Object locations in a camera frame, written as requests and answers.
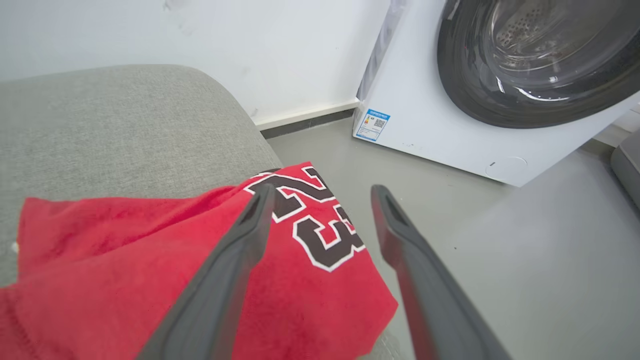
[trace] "printed number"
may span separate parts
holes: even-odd
[[[326,187],[324,181],[313,167],[305,167],[302,170],[310,179],[315,179],[319,186],[304,179],[271,174],[250,184],[245,190],[253,194],[257,187],[262,184],[269,183],[275,186],[278,191],[276,192],[273,220],[276,223],[291,218],[307,208],[298,194],[320,203],[335,200],[333,193]],[[291,194],[287,195],[282,191],[283,189],[291,190]],[[355,252],[365,249],[362,240],[356,234],[355,228],[342,206],[337,204],[333,207],[333,210],[337,219],[329,221],[328,224],[323,224],[309,214],[294,221],[292,227],[293,238],[305,249],[311,263],[328,272],[335,270],[345,261],[351,259]],[[335,239],[329,242],[321,234],[321,231],[326,229],[326,226],[331,227],[335,234]]]

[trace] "baseboard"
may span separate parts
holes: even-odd
[[[300,111],[297,113],[291,113],[291,114],[286,114],[286,115],[277,116],[277,117],[271,117],[268,119],[258,119],[255,121],[255,125],[256,127],[258,127],[258,130],[262,131],[266,129],[271,129],[273,127],[292,124],[294,122],[321,117],[323,115],[337,113],[344,110],[350,110],[350,109],[356,108],[358,104],[360,104],[360,101],[354,97],[353,100],[349,100],[340,104],[324,106],[322,108],[315,108],[311,110]]]
[[[618,147],[629,135],[631,135],[629,131],[611,124],[593,138],[607,145]]]

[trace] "gray fabric cushion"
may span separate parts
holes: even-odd
[[[640,131],[636,131],[614,150],[611,168],[640,208]]]
[[[0,286],[26,196],[190,197],[280,160],[218,82],[130,65],[0,84]]]

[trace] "washing machine drum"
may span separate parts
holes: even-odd
[[[579,120],[640,90],[640,1],[449,0],[438,68],[449,97],[477,120]]]

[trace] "white wall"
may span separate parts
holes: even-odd
[[[217,79],[260,124],[353,102],[388,0],[0,4],[0,81],[175,63]]]

